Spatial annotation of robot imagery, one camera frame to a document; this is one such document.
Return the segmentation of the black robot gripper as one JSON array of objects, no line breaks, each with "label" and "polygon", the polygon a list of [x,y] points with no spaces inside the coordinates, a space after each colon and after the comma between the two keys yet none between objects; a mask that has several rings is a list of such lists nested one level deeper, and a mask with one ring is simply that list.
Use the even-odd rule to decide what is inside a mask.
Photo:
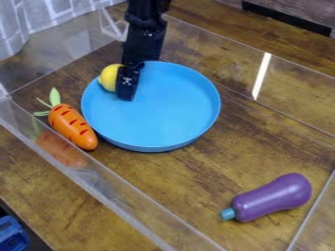
[{"label": "black robot gripper", "polygon": [[140,63],[160,59],[168,27],[161,14],[168,11],[169,2],[126,0],[124,20],[128,22],[128,33],[122,42],[121,63],[128,67],[118,68],[114,82],[114,93],[121,100],[133,100],[144,67]]}]

